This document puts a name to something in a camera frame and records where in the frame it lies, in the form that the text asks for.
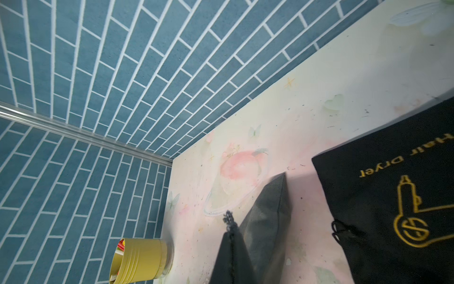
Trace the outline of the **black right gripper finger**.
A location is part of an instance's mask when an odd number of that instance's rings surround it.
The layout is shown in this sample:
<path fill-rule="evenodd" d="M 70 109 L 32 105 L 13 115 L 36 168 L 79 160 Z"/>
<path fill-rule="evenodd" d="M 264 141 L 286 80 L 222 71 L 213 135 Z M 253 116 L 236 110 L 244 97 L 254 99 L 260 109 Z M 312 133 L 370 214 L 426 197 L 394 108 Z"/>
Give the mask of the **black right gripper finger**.
<path fill-rule="evenodd" d="M 224 233 L 210 284 L 256 284 L 253 265 L 238 228 Z"/>

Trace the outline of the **grey bag drawstring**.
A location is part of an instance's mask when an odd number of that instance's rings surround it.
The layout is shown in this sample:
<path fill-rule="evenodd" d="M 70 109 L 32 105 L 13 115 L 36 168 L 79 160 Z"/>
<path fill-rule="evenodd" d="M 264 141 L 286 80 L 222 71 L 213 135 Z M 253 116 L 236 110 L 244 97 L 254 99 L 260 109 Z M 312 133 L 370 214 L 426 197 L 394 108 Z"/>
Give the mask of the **grey bag drawstring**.
<path fill-rule="evenodd" d="M 237 223 L 235 222 L 234 220 L 234 217 L 233 217 L 233 214 L 231 211 L 227 211 L 224 215 L 223 215 L 223 222 L 226 224 L 227 226 L 227 231 L 231 231 L 231 230 L 234 230 L 238 227 Z"/>

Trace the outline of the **grey hair dryer bag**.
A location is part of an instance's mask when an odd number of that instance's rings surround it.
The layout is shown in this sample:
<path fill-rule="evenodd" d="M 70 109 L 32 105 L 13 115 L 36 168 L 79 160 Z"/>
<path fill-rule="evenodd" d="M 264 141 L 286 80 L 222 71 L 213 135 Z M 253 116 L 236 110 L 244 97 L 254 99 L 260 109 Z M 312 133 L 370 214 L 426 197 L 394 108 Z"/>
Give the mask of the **grey hair dryer bag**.
<path fill-rule="evenodd" d="M 263 187 L 240 225 L 259 284 L 281 281 L 291 217 L 287 178 L 281 173 Z"/>

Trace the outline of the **black hair dryer bag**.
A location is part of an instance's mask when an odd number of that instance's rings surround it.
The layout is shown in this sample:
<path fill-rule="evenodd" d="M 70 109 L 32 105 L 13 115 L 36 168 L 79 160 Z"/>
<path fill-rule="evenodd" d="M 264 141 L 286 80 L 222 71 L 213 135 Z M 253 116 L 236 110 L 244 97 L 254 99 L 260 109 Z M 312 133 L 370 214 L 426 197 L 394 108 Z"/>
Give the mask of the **black hair dryer bag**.
<path fill-rule="evenodd" d="M 454 101 L 312 159 L 357 284 L 454 281 Z"/>

